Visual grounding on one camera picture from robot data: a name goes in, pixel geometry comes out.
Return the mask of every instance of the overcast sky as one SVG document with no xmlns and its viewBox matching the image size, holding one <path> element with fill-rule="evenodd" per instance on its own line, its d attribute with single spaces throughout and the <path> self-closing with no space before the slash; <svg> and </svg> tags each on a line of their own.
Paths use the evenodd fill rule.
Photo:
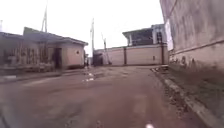
<svg viewBox="0 0 224 128">
<path fill-rule="evenodd" d="M 47 0 L 0 0 L 4 32 L 22 34 L 23 27 L 41 29 Z M 89 43 L 95 19 L 95 48 L 127 44 L 122 32 L 163 23 L 159 0 L 48 0 L 48 32 Z"/>
</svg>

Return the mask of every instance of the building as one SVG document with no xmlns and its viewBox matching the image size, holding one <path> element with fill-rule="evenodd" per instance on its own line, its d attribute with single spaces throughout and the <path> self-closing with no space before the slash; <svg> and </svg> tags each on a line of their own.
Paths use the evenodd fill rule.
<svg viewBox="0 0 224 128">
<path fill-rule="evenodd" d="M 34 40 L 42 44 L 44 54 L 45 43 L 47 44 L 48 62 L 54 62 L 55 68 L 81 68 L 85 63 L 86 42 L 69 37 L 61 37 L 51 33 L 37 31 L 31 28 L 24 29 L 24 38 Z"/>
<path fill-rule="evenodd" d="M 166 43 L 164 24 L 152 25 L 150 28 L 123 32 L 128 46 L 152 45 Z"/>
<path fill-rule="evenodd" d="M 123 32 L 128 46 L 96 50 L 97 65 L 161 65 L 168 54 L 164 25 Z"/>
<path fill-rule="evenodd" d="M 160 3 L 171 62 L 224 69 L 224 1 L 160 0 Z"/>
<path fill-rule="evenodd" d="M 23 35 L 0 32 L 4 71 L 40 71 L 84 67 L 86 42 L 24 28 Z"/>
</svg>

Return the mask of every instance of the wet pavement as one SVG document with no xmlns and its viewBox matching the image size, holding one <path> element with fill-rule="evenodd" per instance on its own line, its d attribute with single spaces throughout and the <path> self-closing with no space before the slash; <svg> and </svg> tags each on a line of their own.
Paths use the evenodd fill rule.
<svg viewBox="0 0 224 128">
<path fill-rule="evenodd" d="M 96 68 L 4 84 L 2 115 L 10 128 L 206 128 L 190 110 L 180 112 L 150 68 Z"/>
</svg>

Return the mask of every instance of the dirt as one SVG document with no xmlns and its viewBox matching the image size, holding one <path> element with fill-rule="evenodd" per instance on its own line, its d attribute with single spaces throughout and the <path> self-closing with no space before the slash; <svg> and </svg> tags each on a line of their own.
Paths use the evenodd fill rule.
<svg viewBox="0 0 224 128">
<path fill-rule="evenodd" d="M 16 128 L 205 128 L 150 68 L 97 68 L 2 85 L 5 116 Z"/>
<path fill-rule="evenodd" d="M 224 74 L 206 69 L 196 72 L 170 69 L 162 73 L 224 120 Z"/>
</svg>

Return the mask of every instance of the roof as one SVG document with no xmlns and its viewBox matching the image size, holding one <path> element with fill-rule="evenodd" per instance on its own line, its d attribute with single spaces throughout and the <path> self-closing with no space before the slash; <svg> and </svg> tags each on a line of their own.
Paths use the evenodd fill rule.
<svg viewBox="0 0 224 128">
<path fill-rule="evenodd" d="M 18 34 L 12 34 L 12 33 L 0 32 L 0 36 L 23 40 L 23 35 L 18 35 Z"/>
<path fill-rule="evenodd" d="M 143 28 L 143 29 L 138 29 L 138 30 L 132 30 L 132 31 L 127 31 L 127 32 L 123 32 L 122 34 L 128 38 L 128 36 L 130 34 L 135 34 L 135 33 L 140 33 L 140 32 L 152 32 L 153 29 L 152 28 Z"/>
<path fill-rule="evenodd" d="M 28 28 L 28 27 L 24 28 L 23 36 L 26 39 L 30 39 L 37 42 L 41 42 L 41 41 L 47 41 L 48 43 L 70 42 L 70 43 L 76 43 L 81 45 L 88 45 L 88 43 L 81 40 L 73 39 L 70 37 L 58 36 L 52 33 L 41 32 L 41 31 Z"/>
<path fill-rule="evenodd" d="M 155 24 L 152 25 L 150 28 L 143 28 L 143 29 L 137 29 L 137 30 L 132 30 L 132 31 L 127 31 L 123 32 L 123 35 L 128 38 L 130 34 L 135 34 L 135 33 L 145 33 L 145 32 L 152 32 L 153 29 L 161 28 L 164 27 L 164 24 Z"/>
</svg>

